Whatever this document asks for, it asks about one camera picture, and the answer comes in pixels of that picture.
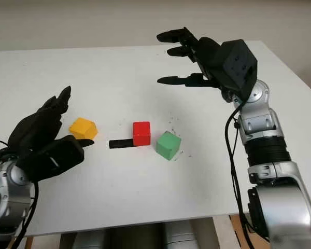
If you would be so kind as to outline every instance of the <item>wall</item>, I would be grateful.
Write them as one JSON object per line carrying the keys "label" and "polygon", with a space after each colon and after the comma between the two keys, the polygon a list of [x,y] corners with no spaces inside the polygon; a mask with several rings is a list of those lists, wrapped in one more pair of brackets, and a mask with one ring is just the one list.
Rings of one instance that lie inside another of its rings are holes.
{"label": "wall", "polygon": [[311,86],[311,1],[0,0],[0,50],[154,45],[183,26],[262,40]]}

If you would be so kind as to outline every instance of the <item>robotic hand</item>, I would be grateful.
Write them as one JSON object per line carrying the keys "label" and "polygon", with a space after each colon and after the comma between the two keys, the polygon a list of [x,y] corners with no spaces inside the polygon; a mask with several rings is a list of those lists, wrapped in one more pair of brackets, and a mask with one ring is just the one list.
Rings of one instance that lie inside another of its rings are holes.
{"label": "robotic hand", "polygon": [[[60,175],[84,160],[83,147],[92,140],[72,135],[55,140],[68,109],[71,88],[51,97],[38,111],[23,118],[0,150],[0,248],[6,248],[23,222],[12,248],[23,238],[36,208],[38,181]],[[35,186],[32,205],[31,183]]]}
{"label": "robotic hand", "polygon": [[[276,113],[268,106],[270,90],[266,83],[257,80],[257,60],[247,45],[243,40],[221,45],[207,37],[197,40],[186,28],[159,34],[157,38],[160,42],[179,42],[180,47],[167,53],[189,57],[202,71],[187,78],[160,78],[159,83],[219,88],[224,100],[234,102],[236,109],[226,123],[225,139],[239,216],[249,247],[253,248],[253,244],[247,226],[270,241],[272,248],[311,248],[311,201],[298,166],[286,150]],[[248,190],[252,225],[243,213],[228,140],[229,124],[238,112],[235,127],[248,155],[250,182],[256,184]]]}

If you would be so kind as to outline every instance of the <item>cube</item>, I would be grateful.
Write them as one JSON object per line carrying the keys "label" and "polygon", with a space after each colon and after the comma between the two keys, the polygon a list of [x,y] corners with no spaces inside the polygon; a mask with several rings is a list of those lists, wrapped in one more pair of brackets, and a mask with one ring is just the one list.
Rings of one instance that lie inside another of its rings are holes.
{"label": "cube", "polygon": [[95,123],[84,118],[76,119],[69,131],[76,139],[94,139],[98,133]]}
{"label": "cube", "polygon": [[161,135],[157,141],[156,151],[158,154],[171,160],[175,156],[176,152],[180,149],[181,138],[177,137],[173,133],[166,131]]}
{"label": "cube", "polygon": [[134,146],[151,144],[150,122],[134,122],[133,123],[133,143],[134,143]]}

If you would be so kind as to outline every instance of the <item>table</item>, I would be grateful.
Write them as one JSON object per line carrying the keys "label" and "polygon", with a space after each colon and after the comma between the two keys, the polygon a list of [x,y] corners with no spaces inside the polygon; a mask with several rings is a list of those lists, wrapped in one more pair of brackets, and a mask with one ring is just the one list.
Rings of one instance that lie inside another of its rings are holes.
{"label": "table", "polygon": [[[311,197],[311,90],[262,42],[247,44]],[[218,89],[158,84],[160,77],[199,72],[187,58],[167,56],[168,47],[0,52],[0,140],[68,85],[72,97],[58,137],[69,134],[78,117],[94,121],[99,130],[82,164],[40,182],[28,235],[237,213],[224,141],[234,107]],[[109,149],[109,140],[132,137],[134,121],[151,122],[152,145]],[[166,130],[182,138],[172,161],[154,149]],[[230,132],[233,141],[234,128]],[[245,211],[251,187],[246,158],[238,141],[235,162]]]}

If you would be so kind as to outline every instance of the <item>black joint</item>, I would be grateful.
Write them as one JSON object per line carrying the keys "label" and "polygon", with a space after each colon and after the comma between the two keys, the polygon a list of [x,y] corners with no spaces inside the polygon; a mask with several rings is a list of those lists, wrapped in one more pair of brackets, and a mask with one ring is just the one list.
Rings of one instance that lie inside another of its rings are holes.
{"label": "black joint", "polygon": [[177,43],[179,41],[179,37],[185,35],[185,33],[185,29],[170,30],[157,35],[157,39],[162,43]]}
{"label": "black joint", "polygon": [[249,140],[244,147],[248,154],[250,166],[270,162],[291,161],[283,136],[268,136]]}
{"label": "black joint", "polygon": [[166,85],[186,85],[186,87],[219,87],[216,81],[204,79],[204,75],[201,73],[191,74],[187,78],[179,78],[177,76],[163,77],[158,79],[157,82]]}
{"label": "black joint", "polygon": [[82,148],[94,144],[94,141],[91,140],[91,139],[78,139],[77,142],[79,143],[79,145],[80,145]]}
{"label": "black joint", "polygon": [[268,237],[268,229],[256,188],[249,189],[248,196],[250,202],[248,207],[252,220],[252,226],[261,236]]}
{"label": "black joint", "polygon": [[249,174],[249,180],[252,184],[256,184],[258,181],[258,174],[256,173]]}

